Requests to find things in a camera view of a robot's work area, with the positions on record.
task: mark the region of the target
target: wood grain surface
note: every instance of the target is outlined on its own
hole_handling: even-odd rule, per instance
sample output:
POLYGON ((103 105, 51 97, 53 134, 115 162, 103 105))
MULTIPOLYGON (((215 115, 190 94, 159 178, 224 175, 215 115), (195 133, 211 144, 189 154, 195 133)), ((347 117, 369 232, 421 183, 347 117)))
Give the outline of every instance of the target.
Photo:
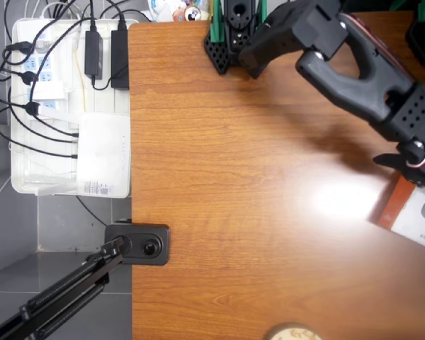
MULTIPOLYGON (((411 13, 359 15, 425 81, 411 13)), ((219 76, 208 23, 130 29, 132 218, 171 228, 164 267, 133 268, 138 340, 263 340, 299 322, 324 340, 425 340, 425 248, 369 222, 392 172, 365 122, 294 68, 219 76)), ((355 74, 349 51, 333 60, 355 74)))

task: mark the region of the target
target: black bracket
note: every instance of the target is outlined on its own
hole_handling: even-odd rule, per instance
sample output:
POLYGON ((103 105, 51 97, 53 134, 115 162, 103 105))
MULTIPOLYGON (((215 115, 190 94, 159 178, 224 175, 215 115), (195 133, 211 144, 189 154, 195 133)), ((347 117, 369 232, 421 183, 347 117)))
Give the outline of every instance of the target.
POLYGON ((267 17, 266 0, 260 0, 258 13, 255 0, 225 0, 223 15, 216 0, 214 13, 204 46, 217 72, 225 74, 230 65, 241 66, 239 53, 267 17))
POLYGON ((121 237, 123 264, 163 266, 169 260, 170 229, 166 225, 132 224, 121 220, 107 226, 106 242, 121 237))

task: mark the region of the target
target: white power strip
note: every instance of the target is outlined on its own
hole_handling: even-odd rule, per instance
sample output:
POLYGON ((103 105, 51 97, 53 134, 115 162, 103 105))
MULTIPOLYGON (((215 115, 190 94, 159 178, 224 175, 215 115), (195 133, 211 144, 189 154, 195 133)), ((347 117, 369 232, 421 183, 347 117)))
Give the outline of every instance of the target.
MULTIPOLYGON (((131 20, 126 21, 128 25, 136 22, 131 20)), ((48 22, 49 20, 47 19, 19 20, 13 27, 13 42, 33 41, 37 32, 48 22)), ((76 21, 71 20, 56 22, 56 24, 50 26, 50 28, 45 31, 45 35, 42 36, 40 40, 54 41, 75 22, 76 21)), ((97 81, 96 86, 103 87, 106 85, 111 73, 111 31, 117 29, 118 21, 109 19, 97 20, 96 27, 103 38, 104 65, 103 80, 97 81)), ((79 47, 76 52, 80 71, 77 68, 75 59, 75 46, 78 35, 77 30, 74 29, 72 30, 72 34, 69 34, 65 39, 63 39, 50 54, 48 59, 49 62, 41 73, 40 81, 35 88, 35 90, 38 90, 38 94, 35 98, 38 98, 43 107, 45 107, 41 111, 48 112, 52 116, 46 117, 45 121, 56 128, 67 132, 78 131, 79 126, 75 123, 69 123, 69 121, 79 121, 79 117, 85 112, 130 116, 129 91, 118 91, 109 87, 105 91, 97 92, 92 88, 91 80, 84 75, 85 32, 88 29, 89 25, 83 25, 81 27, 80 41, 78 44, 79 47), (60 87, 61 82, 64 91, 63 99, 58 99, 60 97, 59 94, 54 94, 54 98, 51 99, 51 95, 41 94, 40 87, 44 82, 52 82, 53 84, 50 86, 56 86, 57 88, 60 87), (69 117, 69 115, 76 115, 76 117, 71 120, 66 119, 67 121, 54 119, 57 111, 62 113, 60 115, 61 119, 69 117)), ((36 73, 41 63, 40 58, 42 57, 44 57, 43 53, 35 53, 30 57, 29 62, 25 65, 14 67, 13 69, 22 72, 27 68, 28 70, 36 73)), ((11 60, 13 62, 17 62, 22 58, 23 55, 19 52, 14 52, 11 56, 11 60)), ((28 102, 29 86, 26 86, 21 81, 20 77, 12 76, 11 87, 11 100, 14 103, 26 104, 28 102)), ((40 122, 30 117, 23 109, 16 108, 15 112, 19 119, 36 132, 57 139, 70 138, 45 127, 40 122)), ((56 154, 77 154, 79 152, 77 143, 68 144, 43 139, 27 131, 14 118, 11 118, 11 137, 25 145, 44 150, 46 152, 53 152, 56 154)), ((78 187, 77 159, 48 156, 46 154, 25 149, 15 144, 11 145, 11 151, 11 183, 13 184, 14 189, 19 193, 93 195, 89 195, 87 192, 82 193, 75 189, 78 187)), ((127 197, 130 186, 130 171, 125 176, 120 175, 120 178, 124 181, 122 184, 127 188, 127 190, 102 191, 102 193, 99 192, 99 195, 95 194, 95 196, 104 196, 109 198, 127 197)), ((117 183, 115 181, 111 181, 111 183, 112 182, 116 187, 117 183)))

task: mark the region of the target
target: power strip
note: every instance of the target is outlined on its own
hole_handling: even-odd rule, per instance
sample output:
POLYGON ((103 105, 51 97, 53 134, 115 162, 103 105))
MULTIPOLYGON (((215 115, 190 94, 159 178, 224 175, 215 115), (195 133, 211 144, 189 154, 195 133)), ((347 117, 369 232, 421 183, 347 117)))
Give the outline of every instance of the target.
MULTIPOLYGON (((33 41, 36 34, 40 31, 41 28, 44 27, 47 23, 49 23, 49 20, 43 19, 43 20, 28 20, 28 21, 21 21, 19 22, 19 28, 18 28, 18 39, 19 41, 33 41)), ((58 37, 54 37, 52 34, 52 30, 48 29, 46 30, 38 39, 38 44, 42 46, 47 46, 45 50, 48 50, 52 43, 56 41, 58 37)), ((41 64, 43 63, 44 56, 45 56, 45 50, 38 52, 38 49, 35 49, 35 52, 28 58, 28 60, 23 64, 22 72, 31 71, 36 73, 41 64)), ((41 87, 42 83, 45 82, 53 82, 58 81, 60 82, 62 79, 59 76, 58 69, 55 67, 57 65, 57 56, 55 53, 51 53, 50 56, 47 58, 47 60, 44 63, 44 66, 42 68, 42 71, 39 76, 39 82, 38 87, 41 87)), ((31 86, 27 89, 27 99, 30 100, 30 89, 31 86)), ((54 108, 57 110, 63 109, 65 107, 65 104, 63 103, 66 98, 55 100, 55 99, 43 99, 43 98, 36 98, 35 94, 33 94, 33 100, 35 102, 40 103, 42 106, 45 106, 47 108, 54 108)))

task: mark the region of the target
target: robotic arm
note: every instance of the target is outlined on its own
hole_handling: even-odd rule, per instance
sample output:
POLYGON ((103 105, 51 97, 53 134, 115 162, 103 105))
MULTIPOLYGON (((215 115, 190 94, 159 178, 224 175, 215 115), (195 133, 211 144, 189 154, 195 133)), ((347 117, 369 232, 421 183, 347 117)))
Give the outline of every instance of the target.
POLYGON ((382 154, 377 164, 389 166, 425 186, 425 85, 355 17, 340 13, 339 0, 302 0, 276 8, 239 53, 253 78, 268 63, 303 50, 296 70, 334 105, 367 121, 399 154, 382 154), (346 43, 360 76, 335 72, 328 61, 346 43))

